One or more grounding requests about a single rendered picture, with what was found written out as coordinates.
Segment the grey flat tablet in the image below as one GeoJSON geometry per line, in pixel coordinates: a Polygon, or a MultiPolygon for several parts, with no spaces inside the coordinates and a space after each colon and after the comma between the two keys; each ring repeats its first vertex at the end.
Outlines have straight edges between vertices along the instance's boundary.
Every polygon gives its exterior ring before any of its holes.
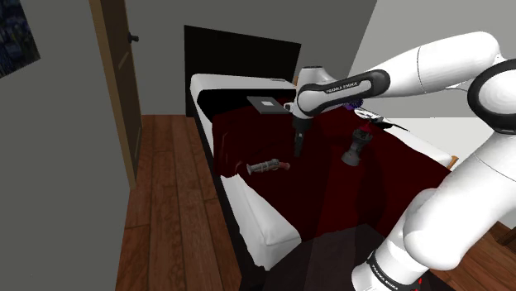
{"type": "Polygon", "coordinates": [[[272,97],[248,96],[247,100],[260,114],[289,114],[289,111],[286,110],[276,99],[272,97]]]}

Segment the grey and red ribbed tool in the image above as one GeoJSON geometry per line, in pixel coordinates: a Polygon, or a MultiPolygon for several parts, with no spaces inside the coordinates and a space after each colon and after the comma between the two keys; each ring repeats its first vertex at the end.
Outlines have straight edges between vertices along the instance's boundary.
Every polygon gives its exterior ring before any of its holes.
{"type": "Polygon", "coordinates": [[[268,161],[260,162],[254,165],[247,165],[246,170],[249,175],[253,173],[264,173],[267,171],[274,171],[277,169],[289,170],[290,164],[288,162],[282,162],[278,159],[271,159],[268,161]]]}

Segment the grey red-topped pepper mill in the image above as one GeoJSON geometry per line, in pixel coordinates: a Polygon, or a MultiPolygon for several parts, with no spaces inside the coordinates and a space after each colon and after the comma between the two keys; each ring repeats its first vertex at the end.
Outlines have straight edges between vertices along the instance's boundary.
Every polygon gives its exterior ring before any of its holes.
{"type": "Polygon", "coordinates": [[[369,123],[356,128],[352,133],[349,149],[342,155],[342,161],[346,165],[357,166],[361,160],[360,153],[362,149],[370,143],[372,138],[373,135],[369,123]]]}

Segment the bed with dark red blanket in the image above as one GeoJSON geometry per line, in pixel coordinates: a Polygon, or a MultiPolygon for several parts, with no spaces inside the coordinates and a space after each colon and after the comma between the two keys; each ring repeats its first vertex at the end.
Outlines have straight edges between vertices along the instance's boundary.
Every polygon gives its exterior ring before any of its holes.
{"type": "Polygon", "coordinates": [[[195,118],[242,276],[250,286],[297,245],[367,224],[387,235],[424,188],[439,185],[452,157],[409,131],[372,122],[373,140],[352,167],[342,162],[365,125],[338,107],[312,120],[294,149],[290,114],[260,114],[248,96],[294,100],[301,46],[290,41],[184,27],[187,104],[195,118]],[[247,165],[290,164],[249,175],[247,165]]]}

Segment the dark robot stand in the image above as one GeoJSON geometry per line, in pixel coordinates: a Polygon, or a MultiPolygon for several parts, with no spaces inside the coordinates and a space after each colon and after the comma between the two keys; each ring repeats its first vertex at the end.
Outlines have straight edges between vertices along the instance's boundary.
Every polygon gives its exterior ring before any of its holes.
{"type": "Polygon", "coordinates": [[[365,224],[305,241],[270,270],[263,291],[455,291],[429,271],[445,266],[442,256],[404,240],[404,222],[387,237],[365,224]]]}

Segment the brown wooden door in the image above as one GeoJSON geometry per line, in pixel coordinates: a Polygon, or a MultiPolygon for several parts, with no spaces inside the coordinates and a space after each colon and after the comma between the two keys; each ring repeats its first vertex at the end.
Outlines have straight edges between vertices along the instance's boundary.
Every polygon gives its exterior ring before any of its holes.
{"type": "Polygon", "coordinates": [[[125,0],[88,2],[127,179],[130,189],[134,189],[141,149],[142,118],[132,44],[140,38],[130,32],[125,0]]]}

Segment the dark blue wall picture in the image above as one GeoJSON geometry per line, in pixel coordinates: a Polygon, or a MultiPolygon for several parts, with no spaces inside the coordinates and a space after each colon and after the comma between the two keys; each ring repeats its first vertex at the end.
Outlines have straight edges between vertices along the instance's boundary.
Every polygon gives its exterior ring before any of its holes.
{"type": "Polygon", "coordinates": [[[20,0],[0,0],[0,78],[39,60],[20,0]]]}

